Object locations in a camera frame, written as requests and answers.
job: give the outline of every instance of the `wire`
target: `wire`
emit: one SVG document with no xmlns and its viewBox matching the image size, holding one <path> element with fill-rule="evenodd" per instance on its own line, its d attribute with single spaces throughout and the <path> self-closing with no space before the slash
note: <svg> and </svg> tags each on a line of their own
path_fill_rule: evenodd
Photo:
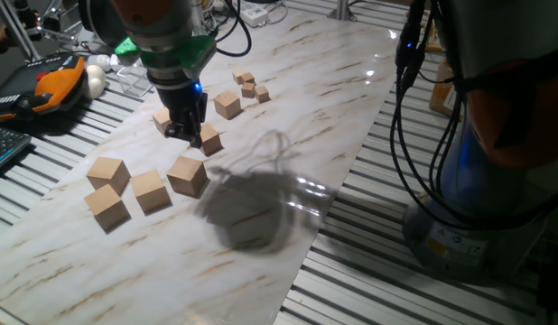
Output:
<svg viewBox="0 0 558 325">
<path fill-rule="evenodd" d="M 442 138 L 440 139 L 440 142 L 438 143 L 438 146 L 435 149 L 435 152 L 433 153 L 432 162 L 430 163 L 428 180 L 430 182 L 430 188 L 433 191 L 437 191 L 435 184 L 433 183 L 433 169 L 435 167 L 435 161 L 438 159 L 438 156 L 440 155 L 440 151 L 442 150 L 443 143 L 445 142 L 445 139 L 448 137 L 448 134 L 450 133 L 452 127 L 453 127 L 453 120 L 450 118 L 450 122 L 448 122 L 448 126 L 445 128 L 445 131 L 443 131 Z"/>
<path fill-rule="evenodd" d="M 235 14 L 236 12 L 241 12 L 241 0 L 237 1 L 237 10 L 235 12 L 233 12 L 235 10 L 235 7 L 233 6 L 233 3 L 231 3 L 230 0 L 225 0 L 225 3 L 227 4 L 228 10 L 231 12 L 231 14 Z M 237 27 L 237 24 L 239 23 L 239 19 L 240 19 L 240 17 L 238 15 L 235 15 L 235 17 L 236 17 L 236 19 L 235 19 L 235 22 L 233 23 L 233 26 L 231 26 L 231 29 L 229 29 L 225 35 L 221 36 L 221 38 L 216 40 L 216 42 L 222 42 L 231 33 L 233 33 L 235 31 L 235 28 Z"/>
<path fill-rule="evenodd" d="M 423 79 L 425 79 L 425 81 L 431 82 L 431 83 L 433 83 L 433 84 L 450 83 L 450 82 L 453 82 L 453 81 L 455 80 L 454 77 L 451 77 L 451 78 L 447 78 L 446 80 L 443 80 L 443 81 L 433 81 L 433 80 L 431 80 L 431 79 L 425 77 L 424 74 L 423 74 L 421 71 L 417 71 L 417 73 L 418 73 Z"/>
<path fill-rule="evenodd" d="M 229 7 L 229 10 L 236 17 L 235 24 L 233 25 L 233 27 L 235 27 L 237 25 L 237 22 L 239 22 L 239 24 L 241 25 L 241 28 L 243 28 L 243 31 L 245 32 L 246 49 L 244 51 L 240 52 L 240 53 L 232 53 L 232 52 L 223 51 L 223 50 L 217 48 L 217 52 L 219 52 L 223 55 L 227 55 L 227 56 L 232 57 L 232 58 L 238 58 L 238 57 L 246 56 L 251 51 L 251 47 L 253 46 L 253 41 L 251 40 L 251 33 L 249 33 L 249 30 L 247 29 L 247 27 L 245 25 L 245 22 L 243 22 L 243 19 L 241 19 L 241 15 L 237 12 L 237 10 L 240 10 L 241 1 L 240 0 L 237 1 L 237 10 L 235 9 L 233 4 L 231 3 L 231 0 L 226 0 L 226 2 L 227 2 L 227 5 Z"/>
<path fill-rule="evenodd" d="M 435 2 L 433 2 L 432 4 L 433 4 L 433 7 L 432 7 L 432 13 L 430 14 L 430 19 L 432 19 L 434 13 L 438 10 L 437 4 Z M 426 43 L 427 36 L 429 35 L 429 31 L 430 31 L 429 27 L 430 27 L 430 25 L 428 24 L 428 26 L 426 27 L 425 35 L 423 37 L 423 43 L 418 48 L 418 51 L 421 51 L 420 54 L 423 53 L 424 50 L 425 50 L 424 45 Z M 459 66 L 456 66 L 456 67 L 453 67 L 453 68 L 454 68 L 454 76 L 456 76 L 456 77 L 460 76 Z M 403 76 L 404 72 L 405 72 L 405 67 L 398 67 L 397 81 L 396 81 L 397 100 L 396 100 L 394 118 L 393 118 L 392 126 L 391 126 L 391 132 L 390 132 L 390 136 L 389 136 L 390 147 L 391 147 L 391 152 L 392 152 L 392 159 L 394 161 L 394 165 L 397 169 L 397 173 L 398 173 L 402 183 L 404 184 L 406 190 L 408 191 L 408 193 L 410 194 L 412 199 L 414 199 L 414 201 L 420 206 L 420 208 L 424 212 L 426 212 L 435 221 L 440 222 L 440 223 L 442 223 L 444 225 L 447 225 L 449 227 L 452 227 L 452 228 L 466 229 L 466 230 L 509 230 L 509 229 L 520 228 L 522 226 L 525 226 L 525 225 L 527 225 L 527 224 L 529 224 L 529 223 L 531 223 L 531 222 L 533 222 L 533 221 L 535 221 L 539 218 L 542 218 L 542 217 L 546 216 L 550 211 L 552 211 L 552 210 L 554 210 L 558 207 L 558 192 L 556 192 L 551 198 L 542 202 L 541 204 L 537 205 L 536 207 L 531 208 L 531 209 L 529 209 L 525 212 L 515 214 L 515 215 L 511 215 L 511 216 L 510 215 L 505 215 L 505 216 L 472 215 L 472 216 L 470 216 L 470 215 L 462 214 L 459 211 L 455 210 L 447 202 L 445 202 L 443 197 L 438 195 L 438 193 L 436 193 L 435 191 L 430 190 L 430 188 L 425 184 L 425 181 L 423 181 L 419 172 L 415 169 L 414 162 L 412 161 L 411 156 L 409 154 L 409 151 L 407 149 L 407 145 L 405 144 L 404 132 L 403 132 L 403 127 L 402 127 L 402 117 L 401 117 L 401 105 L 402 105 L 402 101 L 403 101 L 405 92 L 407 91 L 406 88 L 402 88 L 402 86 L 401 86 L 402 85 L 402 76 Z M 454 107 L 452 118 L 457 118 L 457 116 L 459 116 L 460 109 L 461 109 L 461 103 L 462 103 L 462 94 L 461 94 L 460 91 L 457 91 L 456 105 Z M 435 214 L 433 214 L 430 210 L 427 209 L 427 207 L 417 198 L 415 193 L 412 191 L 412 189 L 410 188 L 409 184 L 407 183 L 407 181 L 404 177 L 403 171 L 401 170 L 401 167 L 399 165 L 397 154 L 395 152 L 395 129 L 396 128 L 397 128 L 397 134 L 398 134 L 398 137 L 399 137 L 400 146 L 402 148 L 402 151 L 404 152 L 405 159 L 406 159 L 406 161 L 409 165 L 409 168 L 411 169 L 412 173 L 414 174 L 414 177 L 420 183 L 422 188 L 427 192 L 427 194 L 443 210 L 448 212 L 449 215 L 451 215 L 458 222 L 460 222 L 460 224 L 453 224 L 453 223 L 445 220 L 444 218 L 438 218 Z M 455 129 L 457 129 L 457 124 L 454 123 L 454 125 L 452 125 L 451 130 L 450 130 L 450 139 L 448 140 L 449 144 L 453 141 L 453 135 L 455 135 Z"/>
<path fill-rule="evenodd" d="M 356 0 L 356 1 L 351 2 L 351 3 L 348 5 L 348 8 L 351 7 L 352 5 L 356 5 L 356 4 L 372 4 L 372 5 L 375 5 L 374 3 L 369 2 L 369 1 L 365 1 L 365 0 Z"/>
</svg>

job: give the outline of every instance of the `marble surface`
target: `marble surface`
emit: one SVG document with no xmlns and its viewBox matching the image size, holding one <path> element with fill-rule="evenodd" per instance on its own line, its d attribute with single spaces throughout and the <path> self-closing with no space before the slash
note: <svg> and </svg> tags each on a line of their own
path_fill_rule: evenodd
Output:
<svg viewBox="0 0 558 325">
<path fill-rule="evenodd" d="M 0 238 L 0 305 L 31 324 L 272 324 L 395 73 L 388 30 L 290 12 L 252 30 L 245 58 L 216 55 L 201 75 L 207 122 L 222 151 L 199 150 L 156 130 L 150 97 Z M 240 51 L 236 32 L 220 45 Z M 215 113 L 231 71 L 252 72 L 272 100 L 241 98 L 231 121 Z M 199 200 L 172 192 L 179 155 L 205 162 Z M 83 197 L 99 156 L 133 176 L 158 169 L 172 206 L 146 216 L 130 185 L 131 219 L 106 234 Z"/>
</svg>

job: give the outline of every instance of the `wooden cube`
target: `wooden cube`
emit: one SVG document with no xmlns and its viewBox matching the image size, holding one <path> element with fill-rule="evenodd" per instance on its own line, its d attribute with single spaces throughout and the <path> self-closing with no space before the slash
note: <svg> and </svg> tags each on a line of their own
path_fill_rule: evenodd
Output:
<svg viewBox="0 0 558 325">
<path fill-rule="evenodd" d="M 226 119 L 231 119 L 241 113 L 241 101 L 227 90 L 215 97 L 215 111 Z"/>
<path fill-rule="evenodd" d="M 171 124 L 171 117 L 169 115 L 169 109 L 167 107 L 161 109 L 160 111 L 153 114 L 154 125 L 156 125 L 157 130 L 164 136 L 167 130 L 167 126 Z"/>
<path fill-rule="evenodd" d="M 109 184 L 121 195 L 131 174 L 120 159 L 98 157 L 87 173 L 87 178 L 95 190 Z"/>
<path fill-rule="evenodd" d="M 200 148 L 200 151 L 207 157 L 223 149 L 223 145 L 221 144 L 221 140 L 219 138 L 219 132 L 217 132 L 211 125 L 204 124 L 201 127 L 200 140 L 203 142 L 203 146 Z"/>
<path fill-rule="evenodd" d="M 243 83 L 248 82 L 248 83 L 255 84 L 255 77 L 253 77 L 251 72 L 244 74 L 243 76 L 241 76 L 241 78 L 243 79 Z"/>
<path fill-rule="evenodd" d="M 131 218 L 125 203 L 109 184 L 89 194 L 84 200 L 106 232 Z"/>
<path fill-rule="evenodd" d="M 238 85 L 242 85 L 243 82 L 245 82 L 242 78 L 242 76 L 246 74 L 245 70 L 239 69 L 239 70 L 235 70 L 233 71 L 233 80 L 238 84 Z"/>
<path fill-rule="evenodd" d="M 244 98 L 254 98 L 255 97 L 255 84 L 246 82 L 241 88 L 241 95 Z"/>
<path fill-rule="evenodd" d="M 197 198 L 207 181 L 207 171 L 203 162 L 180 156 L 167 172 L 172 190 Z"/>
<path fill-rule="evenodd" d="M 266 101 L 271 100 L 269 97 L 269 91 L 265 86 L 255 87 L 255 98 L 259 103 L 265 103 Z"/>
<path fill-rule="evenodd" d="M 136 200 L 145 214 L 171 204 L 159 171 L 153 170 L 131 179 Z"/>
</svg>

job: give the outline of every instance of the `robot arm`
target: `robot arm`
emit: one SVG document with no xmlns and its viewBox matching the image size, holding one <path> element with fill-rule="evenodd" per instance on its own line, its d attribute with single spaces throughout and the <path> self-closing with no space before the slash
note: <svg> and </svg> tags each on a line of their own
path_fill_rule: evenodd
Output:
<svg viewBox="0 0 558 325">
<path fill-rule="evenodd" d="M 200 72 L 217 51 L 209 36 L 192 36 L 190 0 L 112 0 L 131 45 L 140 51 L 148 77 L 169 109 L 165 135 L 202 146 L 207 94 Z"/>
</svg>

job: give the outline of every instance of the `plastic container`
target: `plastic container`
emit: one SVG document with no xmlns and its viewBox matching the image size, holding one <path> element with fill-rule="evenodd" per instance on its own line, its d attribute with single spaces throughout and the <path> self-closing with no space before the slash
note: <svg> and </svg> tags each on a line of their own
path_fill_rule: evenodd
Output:
<svg viewBox="0 0 558 325">
<path fill-rule="evenodd" d="M 124 67 L 116 75 L 123 92 L 127 95 L 141 97 L 153 86 L 146 77 L 144 67 Z"/>
</svg>

